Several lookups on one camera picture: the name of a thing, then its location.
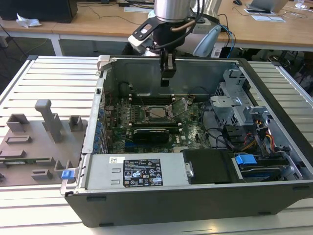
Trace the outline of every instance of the power supply label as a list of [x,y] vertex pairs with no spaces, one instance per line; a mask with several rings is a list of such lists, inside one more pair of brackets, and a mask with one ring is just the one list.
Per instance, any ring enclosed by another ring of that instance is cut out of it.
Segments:
[[123,185],[126,188],[162,186],[160,159],[125,160]]

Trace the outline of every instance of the desk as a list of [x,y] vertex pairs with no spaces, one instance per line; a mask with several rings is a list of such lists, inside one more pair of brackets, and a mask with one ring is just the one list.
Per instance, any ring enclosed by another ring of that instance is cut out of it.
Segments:
[[[236,47],[277,49],[277,50],[297,50],[313,51],[313,32],[310,31],[312,20],[284,18],[286,23],[256,21],[247,15],[243,10],[245,5],[237,6],[231,0],[223,0],[219,13],[224,13],[228,17],[229,28],[235,33]],[[294,2],[288,2],[287,6],[294,7]],[[313,18],[313,12],[284,8],[288,11],[296,11]],[[78,12],[71,24],[42,22],[42,26],[33,28],[23,28],[15,21],[4,21],[3,26],[14,37],[48,38],[57,56],[62,56],[62,49],[59,44],[60,39],[69,40],[91,40],[91,41],[116,41],[127,42],[127,38],[138,25],[147,19],[147,13],[124,12],[123,7],[113,6],[78,6]],[[221,16],[221,23],[226,24],[224,16]],[[0,30],[0,36],[6,36]],[[226,33],[221,33],[215,50],[221,49],[227,42]]]
[[[288,18],[283,17],[286,23],[256,21],[244,11],[246,8],[245,3],[250,2],[250,0],[242,0],[242,6],[230,2],[227,0],[222,1],[219,14],[224,13],[227,15],[229,28],[237,38],[236,47],[313,51],[313,31],[311,30],[313,12],[284,7],[276,14],[281,15],[286,11],[293,11],[307,15],[308,19],[294,19],[295,16],[288,14],[286,15]],[[290,7],[295,7],[294,5],[294,2],[286,4]],[[222,24],[226,25],[224,16],[220,16],[220,20]],[[226,41],[227,34],[221,33],[215,48],[224,47]]]

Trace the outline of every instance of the silver cylinder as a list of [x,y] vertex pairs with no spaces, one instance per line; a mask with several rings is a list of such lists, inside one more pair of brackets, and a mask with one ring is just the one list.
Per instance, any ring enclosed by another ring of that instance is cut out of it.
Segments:
[[222,0],[205,0],[204,14],[218,19],[218,11]]
[[[218,11],[219,11],[221,3],[222,3],[222,0],[205,0],[203,14],[212,16],[218,19],[219,18]],[[197,0],[191,0],[191,8],[193,9],[194,12],[197,11],[197,8],[198,8]],[[202,8],[202,0],[200,0],[200,9],[201,8]]]
[[156,17],[164,22],[184,21],[190,12],[191,0],[155,0]]

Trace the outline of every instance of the motherboard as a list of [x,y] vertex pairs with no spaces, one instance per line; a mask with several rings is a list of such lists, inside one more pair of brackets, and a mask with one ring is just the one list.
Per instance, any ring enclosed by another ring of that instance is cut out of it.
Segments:
[[201,122],[203,102],[192,97],[108,98],[108,153],[171,153],[210,148]]

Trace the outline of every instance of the mouse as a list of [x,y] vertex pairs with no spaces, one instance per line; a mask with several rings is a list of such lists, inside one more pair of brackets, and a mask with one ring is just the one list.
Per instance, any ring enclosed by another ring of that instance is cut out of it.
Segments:
[[236,5],[241,6],[243,3],[240,0],[234,0],[233,3],[235,3]]

